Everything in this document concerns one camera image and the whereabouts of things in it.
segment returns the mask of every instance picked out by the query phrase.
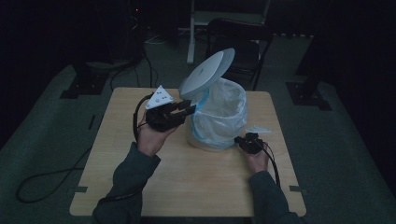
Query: white lid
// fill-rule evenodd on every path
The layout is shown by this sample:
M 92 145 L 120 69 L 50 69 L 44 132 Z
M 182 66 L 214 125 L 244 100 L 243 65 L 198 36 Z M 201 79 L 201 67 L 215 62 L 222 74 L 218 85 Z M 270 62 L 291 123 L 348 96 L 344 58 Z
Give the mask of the white lid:
M 224 49 L 198 65 L 178 88 L 181 99 L 191 99 L 209 88 L 228 70 L 233 62 L 234 49 Z

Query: hand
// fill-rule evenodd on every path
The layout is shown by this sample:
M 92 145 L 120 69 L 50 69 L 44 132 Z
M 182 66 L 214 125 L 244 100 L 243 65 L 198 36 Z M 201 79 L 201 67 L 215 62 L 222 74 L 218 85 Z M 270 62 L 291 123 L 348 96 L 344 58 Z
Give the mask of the hand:
M 260 171 L 267 171 L 268 170 L 268 156 L 267 154 L 261 150 L 256 155 L 251 155 L 245 152 L 247 157 L 247 163 L 250 170 L 256 174 Z
M 144 154 L 152 157 L 160 151 L 166 138 L 173 133 L 176 128 L 170 129 L 164 133 L 157 132 L 149 127 L 146 123 L 146 113 L 139 122 L 137 148 Z

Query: person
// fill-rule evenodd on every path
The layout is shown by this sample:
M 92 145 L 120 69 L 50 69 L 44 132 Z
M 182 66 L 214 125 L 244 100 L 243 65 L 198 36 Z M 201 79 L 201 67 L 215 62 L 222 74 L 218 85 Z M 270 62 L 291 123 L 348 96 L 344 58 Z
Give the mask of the person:
M 161 161 L 157 153 L 166 138 L 177 129 L 156 132 L 144 120 L 145 118 L 139 123 L 137 143 L 132 143 L 125 160 L 114 172 L 113 187 L 94 208 L 92 223 L 140 222 L 143 187 Z M 266 153 L 261 151 L 256 155 L 245 154 L 253 172 L 248 183 L 253 193 L 255 223 L 301 223 L 298 216 L 289 211 L 285 195 L 267 172 L 269 158 Z

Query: gray sleeve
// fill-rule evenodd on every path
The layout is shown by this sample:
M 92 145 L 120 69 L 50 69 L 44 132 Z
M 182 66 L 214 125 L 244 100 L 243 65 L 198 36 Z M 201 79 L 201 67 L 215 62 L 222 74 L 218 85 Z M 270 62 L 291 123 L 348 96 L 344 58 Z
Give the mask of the gray sleeve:
M 132 143 L 125 160 L 117 167 L 113 175 L 113 187 L 107 198 L 120 197 L 136 193 L 133 197 L 111 202 L 98 203 L 93 210 L 92 223 L 139 223 L 142 211 L 141 190 L 154 174 L 161 159 L 149 157 Z
M 301 223 L 295 213 L 289 211 L 288 201 L 282 189 L 268 172 L 261 171 L 249 179 L 253 192 L 256 224 Z

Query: gray carpet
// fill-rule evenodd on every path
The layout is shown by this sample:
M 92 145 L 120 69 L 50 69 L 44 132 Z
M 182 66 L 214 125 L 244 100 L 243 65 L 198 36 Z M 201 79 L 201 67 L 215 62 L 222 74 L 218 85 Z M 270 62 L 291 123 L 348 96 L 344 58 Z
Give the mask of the gray carpet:
M 195 64 L 187 65 L 188 38 L 179 45 L 147 44 L 158 85 L 177 88 L 184 77 L 204 60 L 205 45 L 196 43 Z M 318 90 L 332 111 L 293 105 L 286 82 L 304 81 L 294 72 L 309 45 L 303 37 L 276 37 L 271 46 L 257 91 L 271 93 L 300 186 L 306 191 L 306 223 L 396 223 L 396 201 L 376 170 L 365 145 L 335 89 L 320 83 Z M 96 67 L 105 64 L 93 63 Z M 0 151 L 0 222 L 90 223 L 90 217 L 73 217 L 68 208 L 81 171 L 73 172 L 48 199 L 17 202 L 15 191 L 29 175 L 71 167 L 92 145 L 111 96 L 110 79 L 101 95 L 60 99 L 75 76 L 67 66 L 48 85 L 19 129 Z M 149 64 L 125 70 L 113 80 L 118 87 L 148 87 Z M 241 83 L 247 90 L 251 85 Z M 83 167 L 87 157 L 78 165 Z M 22 196 L 38 198 L 64 175 L 42 177 L 28 184 Z M 145 223 L 242 223 L 241 218 L 149 218 Z

